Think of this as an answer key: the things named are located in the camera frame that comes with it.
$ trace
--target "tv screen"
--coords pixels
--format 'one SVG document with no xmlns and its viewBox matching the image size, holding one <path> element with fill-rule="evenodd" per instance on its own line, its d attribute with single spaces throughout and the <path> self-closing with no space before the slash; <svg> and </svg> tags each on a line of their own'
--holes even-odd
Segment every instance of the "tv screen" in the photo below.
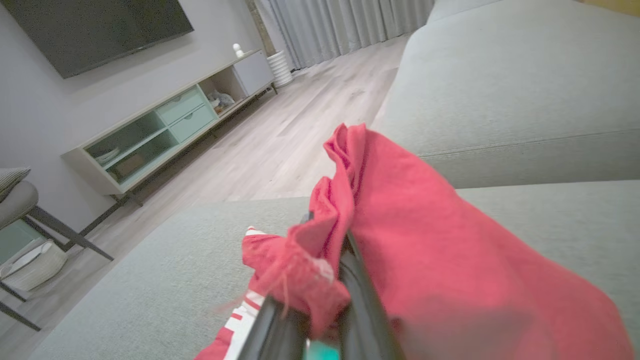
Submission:
<svg viewBox="0 0 640 360">
<path fill-rule="evenodd" d="M 193 31 L 177 0 L 0 0 L 69 78 Z"/>
</svg>

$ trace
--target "white figurine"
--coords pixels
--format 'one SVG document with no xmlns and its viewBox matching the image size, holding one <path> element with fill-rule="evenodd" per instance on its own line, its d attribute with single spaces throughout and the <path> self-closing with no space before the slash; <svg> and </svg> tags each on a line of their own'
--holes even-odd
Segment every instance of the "white figurine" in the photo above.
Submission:
<svg viewBox="0 0 640 360">
<path fill-rule="evenodd" d="M 241 58 L 244 56 L 242 49 L 240 48 L 240 44 L 234 44 L 234 50 L 236 51 L 236 56 Z"/>
</svg>

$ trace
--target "sofa cushion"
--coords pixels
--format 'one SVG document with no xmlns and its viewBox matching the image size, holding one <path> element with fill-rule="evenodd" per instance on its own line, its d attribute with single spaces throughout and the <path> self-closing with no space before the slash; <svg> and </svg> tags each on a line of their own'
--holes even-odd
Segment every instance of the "sofa cushion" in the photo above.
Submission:
<svg viewBox="0 0 640 360">
<path fill-rule="evenodd" d="M 640 346 L 640 181 L 459 190 L 543 255 L 603 289 Z M 31 360 L 190 360 L 209 345 L 252 270 L 249 225 L 286 234 L 308 198 L 224 202 L 179 213 L 121 260 L 32 353 Z"/>
<path fill-rule="evenodd" d="M 639 33 L 639 18 L 572 0 L 430 20 L 374 129 L 457 188 L 639 179 Z"/>
<path fill-rule="evenodd" d="M 429 21 L 440 20 L 496 1 L 500 0 L 438 0 L 431 9 Z"/>
</svg>

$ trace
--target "laminate floor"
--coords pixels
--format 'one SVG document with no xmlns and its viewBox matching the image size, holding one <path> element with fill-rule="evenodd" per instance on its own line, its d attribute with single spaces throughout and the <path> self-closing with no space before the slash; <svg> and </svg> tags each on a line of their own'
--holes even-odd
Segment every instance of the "laminate floor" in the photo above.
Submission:
<svg viewBox="0 0 640 360">
<path fill-rule="evenodd" d="M 253 102 L 205 135 L 142 187 L 88 238 L 109 262 L 78 246 L 61 272 L 21 303 L 0 300 L 42 327 L 32 331 L 0 314 L 0 359 L 24 360 L 105 274 L 172 214 L 212 202 L 309 196 L 335 171 L 322 147 L 340 123 L 375 128 L 385 109 L 408 35 L 295 73 L 294 82 Z M 74 339 L 68 339 L 70 347 Z"/>
</svg>

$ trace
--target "red cloth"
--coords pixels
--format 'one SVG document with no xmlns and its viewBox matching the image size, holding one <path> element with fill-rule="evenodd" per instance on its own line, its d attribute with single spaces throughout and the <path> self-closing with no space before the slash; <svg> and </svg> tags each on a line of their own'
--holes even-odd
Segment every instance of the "red cloth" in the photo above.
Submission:
<svg viewBox="0 0 640 360">
<path fill-rule="evenodd" d="M 633 358 L 604 293 L 458 197 L 418 157 L 364 125 L 339 126 L 324 148 L 336 173 L 314 188 L 314 219 L 286 238 L 243 242 L 256 269 L 250 288 L 310 313 L 312 336 L 348 302 L 334 274 L 349 228 L 408 359 Z"/>
</svg>

